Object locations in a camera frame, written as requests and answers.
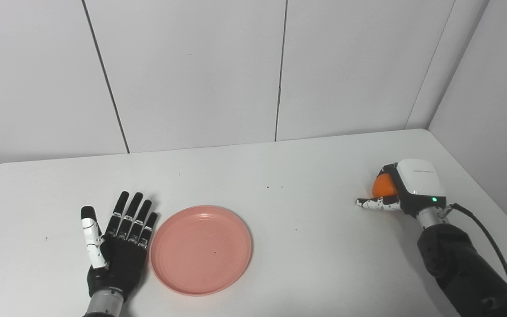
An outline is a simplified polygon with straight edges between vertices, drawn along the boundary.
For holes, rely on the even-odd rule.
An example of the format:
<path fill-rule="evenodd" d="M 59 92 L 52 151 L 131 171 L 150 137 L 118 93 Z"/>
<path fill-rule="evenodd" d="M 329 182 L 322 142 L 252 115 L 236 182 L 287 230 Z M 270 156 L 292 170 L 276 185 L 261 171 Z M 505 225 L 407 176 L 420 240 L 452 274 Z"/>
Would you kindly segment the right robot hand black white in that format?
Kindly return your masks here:
<path fill-rule="evenodd" d="M 371 198 L 357 198 L 368 210 L 403 211 L 417 218 L 421 211 L 447 206 L 445 189 L 432 162 L 407 158 L 384 165 L 372 185 Z"/>

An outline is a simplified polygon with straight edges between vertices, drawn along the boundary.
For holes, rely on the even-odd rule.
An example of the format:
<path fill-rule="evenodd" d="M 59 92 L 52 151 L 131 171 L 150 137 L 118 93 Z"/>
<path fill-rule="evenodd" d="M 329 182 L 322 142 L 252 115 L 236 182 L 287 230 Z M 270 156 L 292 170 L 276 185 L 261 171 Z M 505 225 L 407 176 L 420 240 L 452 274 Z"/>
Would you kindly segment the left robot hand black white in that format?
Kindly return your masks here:
<path fill-rule="evenodd" d="M 94 207 L 81 208 L 91 263 L 87 273 L 90 296 L 107 290 L 126 301 L 141 281 L 158 214 L 151 211 L 152 201 L 145 200 L 143 193 L 129 198 L 128 192 L 121 192 L 105 229 L 100 228 Z"/>

